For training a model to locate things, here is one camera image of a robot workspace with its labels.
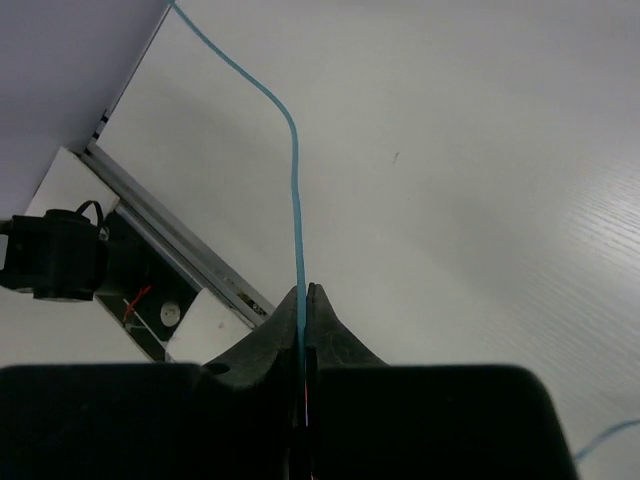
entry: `blue cable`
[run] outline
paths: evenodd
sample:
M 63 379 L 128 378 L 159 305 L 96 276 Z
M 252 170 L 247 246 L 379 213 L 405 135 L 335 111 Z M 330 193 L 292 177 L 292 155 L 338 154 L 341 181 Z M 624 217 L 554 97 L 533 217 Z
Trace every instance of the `blue cable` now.
M 576 463 L 582 462 L 585 458 L 587 458 L 593 451 L 602 445 L 605 441 L 613 437 L 614 435 L 626 430 L 627 428 L 640 426 L 640 418 L 635 420 L 627 420 L 625 422 L 616 423 L 606 428 L 598 435 L 596 435 L 593 440 L 587 443 L 586 446 L 578 450 L 578 453 L 574 455 L 574 460 Z
M 293 228 L 296 254 L 296 276 L 297 276 L 297 329 L 298 329 L 298 372 L 300 378 L 306 379 L 305 376 L 305 331 L 307 328 L 307 283 L 304 271 L 304 248 L 302 241 L 302 207 L 300 205 L 300 190 L 298 188 L 298 164 L 299 164 L 299 146 L 298 146 L 298 129 L 293 117 L 287 110 L 287 107 L 276 97 L 271 90 L 256 80 L 249 72 L 233 61 L 218 46 L 209 40 L 202 30 L 200 30 L 187 14 L 180 8 L 175 1 L 165 0 L 165 2 L 173 9 L 182 21 L 191 29 L 202 42 L 213 52 L 224 60 L 227 65 L 242 75 L 251 85 L 260 90 L 284 115 L 289 131 L 291 132 L 291 200 L 293 203 Z M 304 389 L 306 380 L 301 383 Z

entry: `gray wall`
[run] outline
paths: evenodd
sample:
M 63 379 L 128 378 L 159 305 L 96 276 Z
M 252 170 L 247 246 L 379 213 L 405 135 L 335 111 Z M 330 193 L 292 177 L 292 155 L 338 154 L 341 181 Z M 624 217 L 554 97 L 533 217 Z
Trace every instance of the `gray wall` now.
M 163 0 L 4 0 L 0 218 L 23 213 L 60 145 L 82 149 L 166 9 Z

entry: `metal strip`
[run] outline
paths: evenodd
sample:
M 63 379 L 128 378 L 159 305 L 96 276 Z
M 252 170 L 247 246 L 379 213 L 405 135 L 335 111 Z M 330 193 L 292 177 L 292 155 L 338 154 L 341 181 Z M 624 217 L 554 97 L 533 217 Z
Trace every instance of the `metal strip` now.
M 170 258 L 172 265 L 183 265 L 178 271 L 187 272 L 197 285 L 226 300 L 253 326 L 261 325 L 271 315 L 271 303 L 100 147 L 90 145 L 80 159 L 120 197 L 125 207 L 119 213 L 131 219 L 138 233 Z

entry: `bolt hole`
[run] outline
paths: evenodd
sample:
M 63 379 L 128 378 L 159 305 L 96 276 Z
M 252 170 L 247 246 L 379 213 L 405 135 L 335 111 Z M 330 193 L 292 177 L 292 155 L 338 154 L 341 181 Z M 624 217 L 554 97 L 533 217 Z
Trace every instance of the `bolt hole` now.
M 205 366 L 213 375 L 222 375 L 223 373 L 227 373 L 231 370 L 231 367 L 226 363 L 208 363 Z

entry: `cable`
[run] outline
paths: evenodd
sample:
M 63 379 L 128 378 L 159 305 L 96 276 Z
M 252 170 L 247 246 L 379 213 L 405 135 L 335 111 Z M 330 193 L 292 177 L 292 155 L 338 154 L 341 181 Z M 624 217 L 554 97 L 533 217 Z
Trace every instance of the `cable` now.
M 82 205 L 78 207 L 76 213 L 83 214 L 87 208 L 93 205 L 93 208 L 96 210 L 96 217 L 98 218 L 98 231 L 101 231 L 104 226 L 104 214 L 102 213 L 102 207 L 100 206 L 100 202 L 97 200 L 87 200 Z
M 580 463 L 585 460 L 595 449 L 597 449 L 604 442 L 609 440 L 611 437 L 616 434 L 626 430 L 628 428 L 640 426 L 640 418 L 634 420 L 627 420 L 625 422 L 616 423 L 606 428 L 598 435 L 596 435 L 593 440 L 587 443 L 586 446 L 582 447 L 578 452 L 573 456 L 576 463 Z
M 165 0 L 165 2 L 173 9 L 174 12 L 182 19 L 182 21 L 191 29 L 191 31 L 202 42 L 209 47 L 218 57 L 225 61 L 227 65 L 238 72 L 251 85 L 260 90 L 271 102 L 280 110 L 291 132 L 291 200 L 293 203 L 293 226 L 296 253 L 296 277 L 297 277 L 297 330 L 298 330 L 298 373 L 300 378 L 305 379 L 305 331 L 307 328 L 307 284 L 305 280 L 304 268 L 304 248 L 302 239 L 302 207 L 300 205 L 300 191 L 298 188 L 298 163 L 299 163 L 299 145 L 298 145 L 298 129 L 293 117 L 287 110 L 287 107 L 276 97 L 267 87 L 256 80 L 244 68 L 233 61 L 226 53 L 224 53 L 217 45 L 215 45 L 202 30 L 200 30 L 187 14 L 180 8 L 175 1 Z M 301 388 L 304 389 L 304 383 L 301 382 Z
M 138 296 L 134 298 L 133 301 L 127 305 L 127 308 L 124 311 L 124 316 L 122 317 L 123 324 L 127 323 L 127 318 L 129 317 L 129 315 L 133 313 L 133 309 L 135 308 L 135 306 L 140 302 L 140 300 L 142 300 L 142 297 L 144 297 L 150 291 L 151 291 L 151 285 L 140 289 L 140 291 L 138 292 Z

